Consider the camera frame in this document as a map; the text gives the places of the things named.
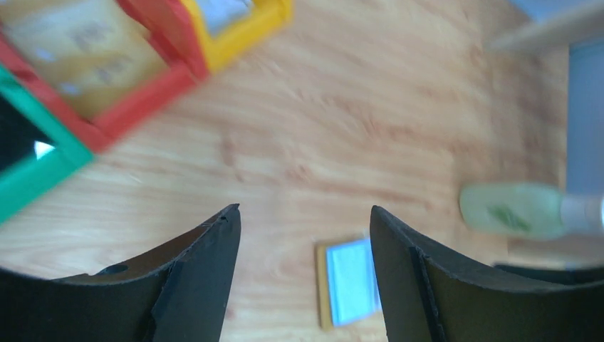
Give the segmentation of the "yellow leather card holder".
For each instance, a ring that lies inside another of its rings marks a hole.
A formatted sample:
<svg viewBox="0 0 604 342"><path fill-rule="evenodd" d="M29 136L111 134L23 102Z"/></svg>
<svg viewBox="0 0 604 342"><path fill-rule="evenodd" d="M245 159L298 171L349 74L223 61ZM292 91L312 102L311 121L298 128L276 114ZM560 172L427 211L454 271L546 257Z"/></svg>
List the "yellow leather card holder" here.
<svg viewBox="0 0 604 342"><path fill-rule="evenodd" d="M382 311L369 238L319 242L314 251L319 325L324 331Z"/></svg>

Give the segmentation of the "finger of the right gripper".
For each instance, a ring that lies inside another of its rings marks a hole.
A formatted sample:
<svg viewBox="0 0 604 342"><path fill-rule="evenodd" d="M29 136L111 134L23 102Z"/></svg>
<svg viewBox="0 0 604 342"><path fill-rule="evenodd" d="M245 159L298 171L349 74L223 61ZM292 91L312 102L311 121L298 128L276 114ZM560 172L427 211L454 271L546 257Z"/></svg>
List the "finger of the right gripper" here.
<svg viewBox="0 0 604 342"><path fill-rule="evenodd" d="M555 284L581 285L603 281L602 266L578 269L537 269L511 264L495 264L494 268L526 278Z"/></svg>

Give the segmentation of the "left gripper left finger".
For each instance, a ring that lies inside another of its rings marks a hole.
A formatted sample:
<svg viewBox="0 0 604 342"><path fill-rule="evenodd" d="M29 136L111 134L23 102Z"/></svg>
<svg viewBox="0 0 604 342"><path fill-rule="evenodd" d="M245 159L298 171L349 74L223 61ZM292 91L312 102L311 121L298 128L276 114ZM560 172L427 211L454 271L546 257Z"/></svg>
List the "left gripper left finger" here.
<svg viewBox="0 0 604 342"><path fill-rule="evenodd" d="M3 341L218 341L241 217L231 204L194 229L98 274L1 270Z"/></svg>

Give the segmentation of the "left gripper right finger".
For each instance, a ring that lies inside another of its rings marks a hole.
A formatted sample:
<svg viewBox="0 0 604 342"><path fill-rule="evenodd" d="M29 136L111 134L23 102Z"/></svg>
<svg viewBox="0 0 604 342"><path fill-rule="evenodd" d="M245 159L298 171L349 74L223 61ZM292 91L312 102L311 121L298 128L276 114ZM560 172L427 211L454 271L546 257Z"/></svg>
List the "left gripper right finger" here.
<svg viewBox="0 0 604 342"><path fill-rule="evenodd" d="M603 339L603 281L564 285L495 269L379 206L370 242L389 341Z"/></svg>

